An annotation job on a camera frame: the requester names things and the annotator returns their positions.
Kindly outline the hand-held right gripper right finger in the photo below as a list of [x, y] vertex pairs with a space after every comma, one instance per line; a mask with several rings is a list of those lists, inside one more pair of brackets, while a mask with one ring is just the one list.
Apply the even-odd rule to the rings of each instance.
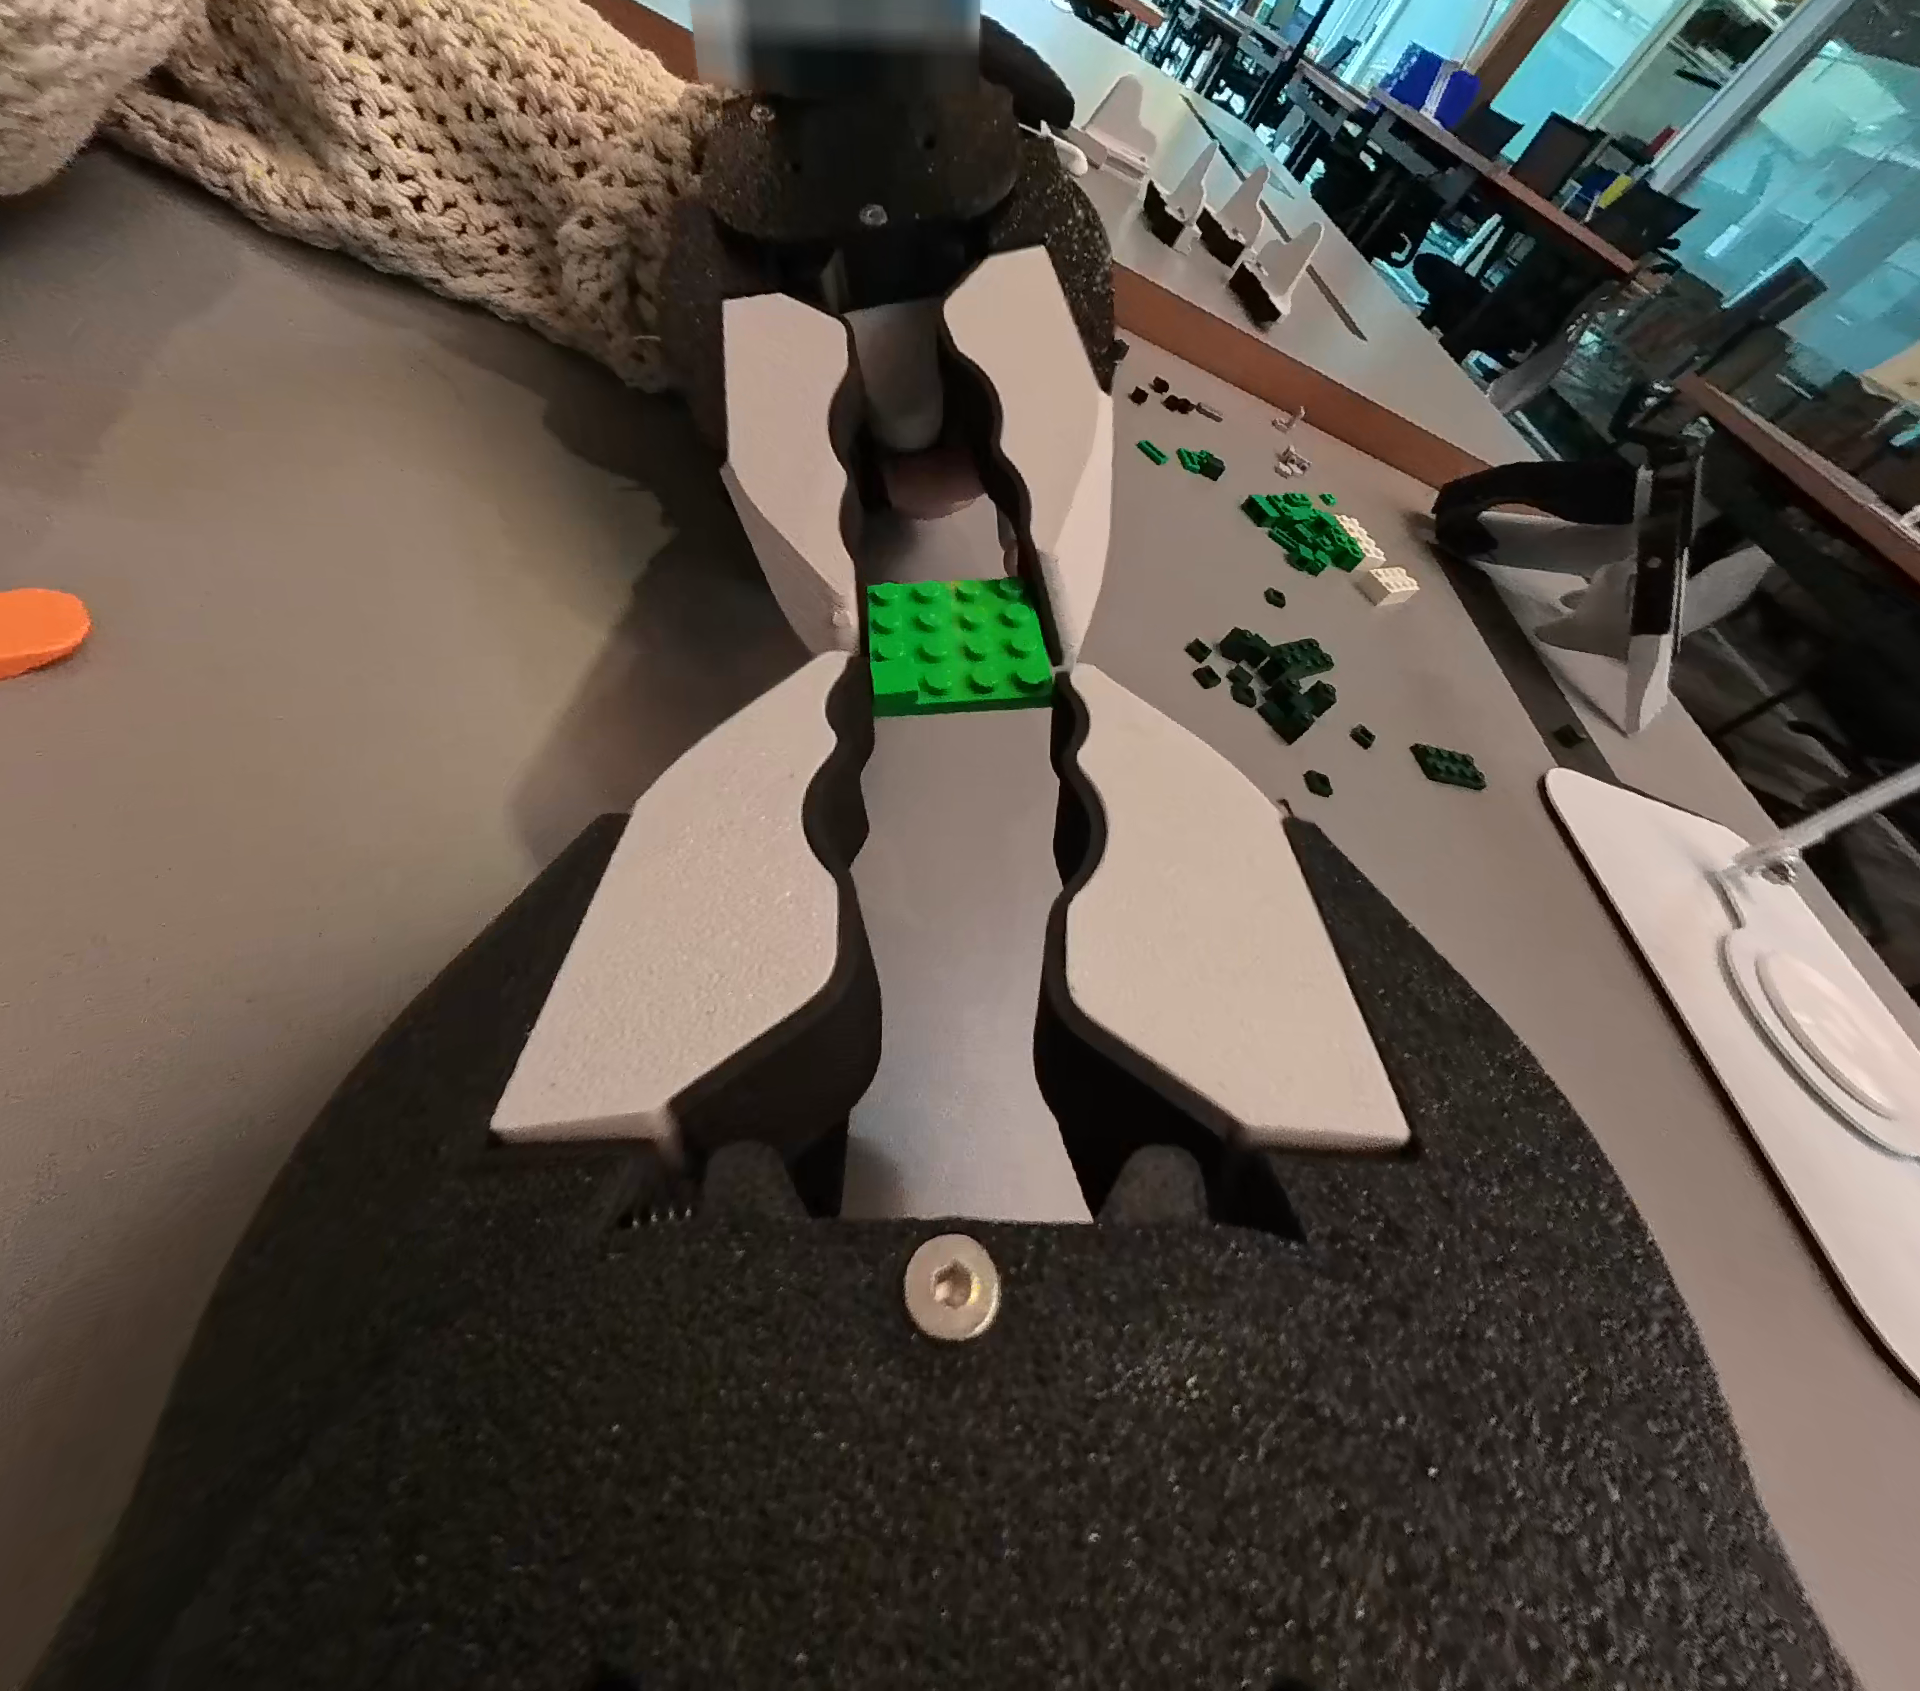
[[1092, 663], [1062, 681], [1051, 753], [1034, 1073], [1086, 1207], [1171, 1149], [1218, 1219], [1289, 1223], [1279, 1157], [1411, 1151], [1282, 809]]

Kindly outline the pile of dark green lego pieces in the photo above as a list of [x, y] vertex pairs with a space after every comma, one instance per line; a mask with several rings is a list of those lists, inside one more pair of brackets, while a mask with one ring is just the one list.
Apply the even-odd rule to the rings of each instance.
[[1193, 637], [1183, 651], [1200, 687], [1227, 687], [1233, 701], [1255, 711], [1284, 743], [1309, 735], [1338, 701], [1334, 657], [1318, 637], [1277, 641], [1231, 627], [1216, 639]]

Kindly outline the grey table with wooden edge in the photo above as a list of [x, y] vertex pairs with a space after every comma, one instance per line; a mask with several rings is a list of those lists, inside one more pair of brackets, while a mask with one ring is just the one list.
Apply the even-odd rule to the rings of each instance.
[[[689, 0], [585, 0], [684, 80], [700, 76]], [[980, 0], [1066, 82], [1082, 118], [1133, 74], [1154, 132], [1156, 178], [1175, 184], [1212, 144], [1184, 92], [1163, 72], [1049, 0]], [[1389, 288], [1354, 246], [1326, 230], [1289, 312], [1258, 330], [1227, 272], [1188, 234], [1161, 244], [1140, 218], [1140, 188], [1092, 170], [1084, 190], [1114, 258], [1122, 334], [1191, 360], [1279, 408], [1303, 408], [1312, 428], [1428, 485], [1531, 458], [1525, 438]]]

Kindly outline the pile of bright green lego pieces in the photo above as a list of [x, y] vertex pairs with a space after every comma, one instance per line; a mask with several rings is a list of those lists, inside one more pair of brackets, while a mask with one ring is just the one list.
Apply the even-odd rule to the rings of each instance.
[[1318, 575], [1354, 573], [1368, 563], [1363, 539], [1343, 521], [1330, 503], [1309, 493], [1248, 495], [1239, 503], [1275, 543], [1289, 565]]

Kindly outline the bright green square lego plate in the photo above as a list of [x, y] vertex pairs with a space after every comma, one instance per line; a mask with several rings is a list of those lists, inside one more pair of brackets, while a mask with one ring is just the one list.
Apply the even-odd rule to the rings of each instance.
[[876, 717], [1044, 709], [1055, 667], [1019, 575], [867, 587]]

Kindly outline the blue storage bin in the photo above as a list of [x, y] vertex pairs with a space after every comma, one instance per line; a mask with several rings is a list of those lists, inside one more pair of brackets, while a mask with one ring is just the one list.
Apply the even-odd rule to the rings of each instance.
[[1459, 58], [1411, 44], [1382, 74], [1378, 92], [1442, 126], [1454, 126], [1479, 100], [1479, 76]]

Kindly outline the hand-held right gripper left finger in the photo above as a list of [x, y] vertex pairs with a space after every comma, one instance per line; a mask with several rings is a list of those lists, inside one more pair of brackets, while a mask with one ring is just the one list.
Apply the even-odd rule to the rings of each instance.
[[785, 1159], [845, 1209], [852, 1109], [884, 1039], [852, 883], [872, 685], [815, 655], [635, 801], [494, 1107], [507, 1145], [639, 1145], [673, 1173]]

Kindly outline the orange brick separator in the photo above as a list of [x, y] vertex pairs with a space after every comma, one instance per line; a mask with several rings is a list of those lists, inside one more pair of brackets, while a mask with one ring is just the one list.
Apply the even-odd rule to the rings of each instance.
[[68, 659], [93, 631], [88, 605], [64, 591], [4, 589], [0, 609], [4, 681]]

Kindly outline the dark desk with wooden edge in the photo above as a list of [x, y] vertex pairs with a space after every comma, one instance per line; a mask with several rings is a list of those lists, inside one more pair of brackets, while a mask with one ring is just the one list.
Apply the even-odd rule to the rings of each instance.
[[1803, 501], [1812, 503], [1884, 569], [1918, 589], [1916, 521], [1909, 521], [1858, 478], [1755, 416], [1699, 374], [1684, 374], [1674, 392], [1686, 408], [1705, 416], [1751, 460], [1782, 478]]

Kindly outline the white book stand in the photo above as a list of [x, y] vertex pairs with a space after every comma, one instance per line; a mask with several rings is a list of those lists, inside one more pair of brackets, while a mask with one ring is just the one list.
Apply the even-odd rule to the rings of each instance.
[[1554, 767], [1548, 813], [1866, 1333], [1918, 1375], [1916, 1031], [1793, 869], [1728, 827]]

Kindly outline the idle black white gripper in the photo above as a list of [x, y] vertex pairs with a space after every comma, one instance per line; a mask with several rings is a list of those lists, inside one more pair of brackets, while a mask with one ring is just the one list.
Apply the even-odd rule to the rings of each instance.
[[1548, 673], [1622, 735], [1668, 705], [1674, 655], [1771, 569], [1741, 547], [1693, 573], [1705, 444], [1502, 464], [1454, 478], [1431, 509], [1441, 551], [1474, 565]]

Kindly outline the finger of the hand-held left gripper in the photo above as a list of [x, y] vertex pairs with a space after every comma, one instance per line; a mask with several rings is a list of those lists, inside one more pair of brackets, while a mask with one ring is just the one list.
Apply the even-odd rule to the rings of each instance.
[[948, 294], [943, 370], [1052, 661], [1072, 669], [1109, 563], [1114, 408], [1043, 248], [990, 256]]
[[725, 304], [722, 342], [732, 509], [806, 651], [852, 653], [863, 603], [849, 541], [852, 336], [829, 312], [766, 294]]

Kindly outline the person's left forearm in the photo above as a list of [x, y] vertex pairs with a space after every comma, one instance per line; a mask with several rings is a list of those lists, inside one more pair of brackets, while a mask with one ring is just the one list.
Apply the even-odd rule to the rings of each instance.
[[106, 138], [642, 390], [717, 112], [581, 0], [3, 0], [7, 196]]

